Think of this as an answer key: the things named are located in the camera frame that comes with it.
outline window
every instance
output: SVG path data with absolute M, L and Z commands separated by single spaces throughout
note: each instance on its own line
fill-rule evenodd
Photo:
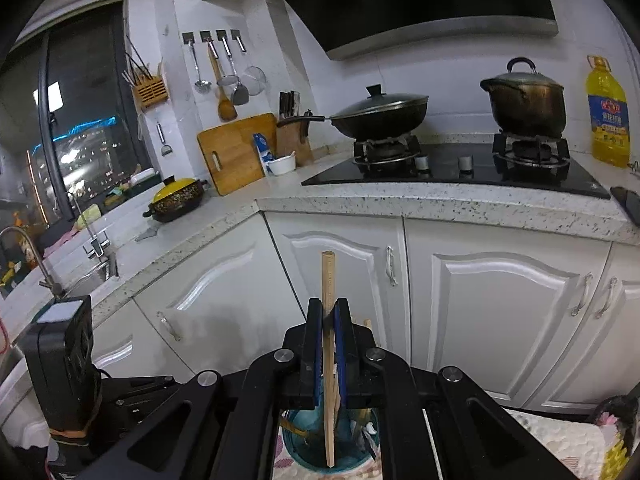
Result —
M 122 3 L 57 23 L 9 54 L 0 72 L 0 228 L 23 225 L 43 251 L 78 216 L 67 192 L 83 210 L 102 209 L 111 189 L 150 167 L 125 69 Z M 0 278 L 25 260 L 19 236 L 2 245 Z

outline gas burner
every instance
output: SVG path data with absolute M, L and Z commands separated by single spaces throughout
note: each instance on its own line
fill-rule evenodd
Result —
M 384 141 L 365 140 L 353 143 L 353 163 L 369 171 L 395 171 L 412 164 L 420 153 L 420 144 L 414 136 Z
M 562 168 L 569 164 L 566 139 L 544 136 L 523 137 L 508 132 L 494 136 L 494 155 L 502 160 L 528 168 Z

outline white cabinet door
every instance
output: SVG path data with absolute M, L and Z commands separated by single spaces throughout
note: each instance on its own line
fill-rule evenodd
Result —
M 321 253 L 336 254 L 336 298 L 359 324 L 372 321 L 376 343 L 410 359 L 409 288 L 402 219 L 267 213 L 280 256 L 305 309 L 321 298 Z
M 133 301 L 94 329 L 92 359 L 113 377 L 171 375 L 179 383 L 193 377 Z
M 586 309 L 572 314 L 591 299 L 609 244 L 452 222 L 405 227 L 413 366 L 455 365 L 501 404 L 522 406 L 577 329 Z
M 639 264 L 640 248 L 613 245 L 580 328 L 526 408 L 591 412 L 640 381 Z
M 190 256 L 135 301 L 196 373 L 243 370 L 305 322 L 261 215 Z

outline blue label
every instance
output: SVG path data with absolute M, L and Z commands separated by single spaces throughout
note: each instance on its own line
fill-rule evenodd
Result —
M 599 95 L 589 96 L 591 129 L 598 140 L 628 142 L 629 112 L 624 101 Z

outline cooking oil bottle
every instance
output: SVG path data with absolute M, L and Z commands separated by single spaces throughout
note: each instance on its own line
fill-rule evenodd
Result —
M 609 61 L 587 56 L 592 70 L 586 90 L 591 113 L 591 155 L 619 168 L 629 163 L 629 113 L 625 91 L 611 75 Z

